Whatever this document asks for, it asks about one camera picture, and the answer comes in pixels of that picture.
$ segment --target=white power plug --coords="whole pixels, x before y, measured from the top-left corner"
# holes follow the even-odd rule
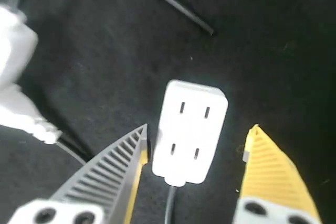
[[[153,157],[153,173],[171,186],[205,180],[228,101],[218,88],[173,80],[167,85]]]

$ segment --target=black cloth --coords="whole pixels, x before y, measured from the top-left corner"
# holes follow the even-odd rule
[[[19,80],[43,115],[95,153],[148,123],[166,84],[222,89],[229,109],[204,183],[177,191],[176,223],[230,223],[255,123],[295,162],[322,220],[335,219],[335,0],[181,0],[210,37],[162,0],[23,0],[39,44]],[[47,198],[80,165],[56,146],[0,127],[0,222]],[[143,169],[132,223],[162,223],[168,185]]]

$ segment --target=outlet slot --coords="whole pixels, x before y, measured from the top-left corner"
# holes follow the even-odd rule
[[[176,146],[176,144],[172,144],[172,149],[171,149],[171,151],[170,151],[170,154],[171,154],[171,155],[173,155],[174,152],[175,152],[175,146]]]
[[[210,112],[210,107],[206,107],[204,118],[208,118]]]
[[[195,151],[195,156],[194,156],[194,159],[196,160],[198,158],[198,153],[200,152],[200,149],[197,148],[196,151]]]
[[[180,107],[180,114],[182,114],[184,111],[184,105],[185,105],[185,102],[182,102],[181,107]]]

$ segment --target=screw hole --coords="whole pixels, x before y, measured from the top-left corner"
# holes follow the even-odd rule
[[[291,216],[289,217],[289,223],[291,224],[309,224],[305,219],[300,216]]]
[[[210,112],[210,107],[206,107],[204,118],[208,118]]]
[[[194,156],[194,159],[196,160],[198,158],[198,153],[200,152],[200,149],[197,148],[196,151],[195,151],[195,156]]]
[[[256,215],[264,215],[264,216],[267,215],[266,209],[256,202],[247,203],[245,205],[245,209],[247,211],[250,211],[250,212],[256,214]]]
[[[56,210],[54,208],[45,208],[41,210],[35,217],[35,223],[46,224],[53,220],[56,215]]]
[[[185,105],[185,103],[182,102],[182,103],[181,103],[181,107],[180,107],[180,114],[182,114],[183,111],[184,111],[184,105]]]
[[[75,224],[92,224],[95,215],[91,212],[83,212],[75,218]]]
[[[173,155],[174,152],[175,152],[175,146],[176,146],[176,144],[172,144],[172,149],[171,149],[171,151],[170,151],[170,154],[171,154],[171,155]]]

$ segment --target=electrical outlet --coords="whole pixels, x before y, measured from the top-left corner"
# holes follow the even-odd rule
[[[218,88],[168,83],[153,157],[153,173],[172,186],[202,183],[212,163],[228,101]]]

